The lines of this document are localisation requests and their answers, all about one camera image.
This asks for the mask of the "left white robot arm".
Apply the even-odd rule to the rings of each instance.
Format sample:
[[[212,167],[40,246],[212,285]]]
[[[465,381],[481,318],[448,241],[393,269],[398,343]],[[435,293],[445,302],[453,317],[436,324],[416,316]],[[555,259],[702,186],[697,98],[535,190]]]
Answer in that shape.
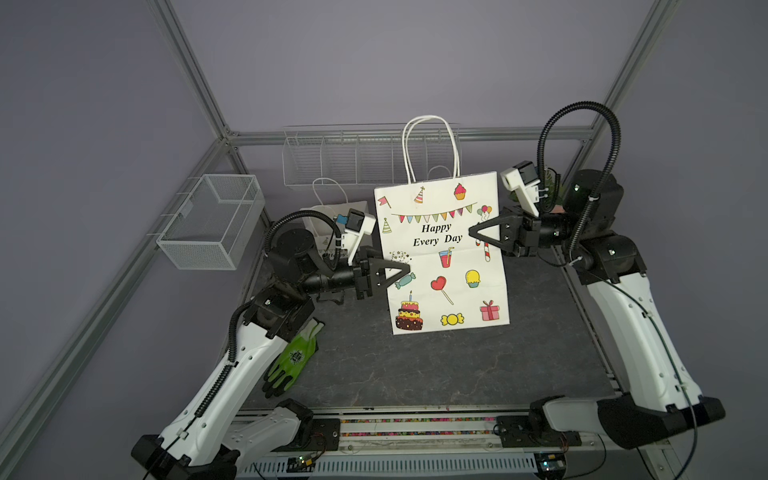
[[[359,246],[358,236],[335,231],[334,252],[323,255],[303,228],[268,231],[265,257],[273,277],[233,312],[223,358],[178,417],[161,433],[142,436],[131,451],[146,478],[233,479],[243,464],[276,449],[328,446],[312,410],[292,399],[244,426],[232,423],[259,382],[276,397],[297,379],[295,370],[315,351],[323,326],[312,316],[315,297],[351,290],[363,300],[410,274],[408,264]]]

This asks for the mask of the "white party paper bag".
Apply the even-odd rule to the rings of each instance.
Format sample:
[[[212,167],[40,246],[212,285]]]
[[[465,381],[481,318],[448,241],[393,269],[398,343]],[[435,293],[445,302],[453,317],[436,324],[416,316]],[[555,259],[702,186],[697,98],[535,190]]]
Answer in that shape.
[[[403,141],[430,119],[409,120]],[[379,187],[374,199],[385,259],[411,267],[387,289],[394,334],[509,324],[503,256],[468,235],[471,226],[499,212],[495,173],[462,174],[460,152],[455,152],[450,177]]]

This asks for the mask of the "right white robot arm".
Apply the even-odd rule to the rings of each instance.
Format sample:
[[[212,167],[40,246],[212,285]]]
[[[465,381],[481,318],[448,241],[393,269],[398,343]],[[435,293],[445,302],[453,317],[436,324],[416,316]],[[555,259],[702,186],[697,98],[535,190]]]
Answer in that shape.
[[[532,403],[537,431],[590,432],[634,449],[722,420],[722,402],[705,396],[677,354],[652,298],[647,268],[636,244],[612,223],[624,189],[610,176],[596,193],[598,170],[577,173],[560,213],[534,203],[540,181],[526,162],[500,175],[519,204],[469,230],[503,254],[532,257],[558,246],[596,303],[624,365],[627,380],[612,398],[548,397]]]

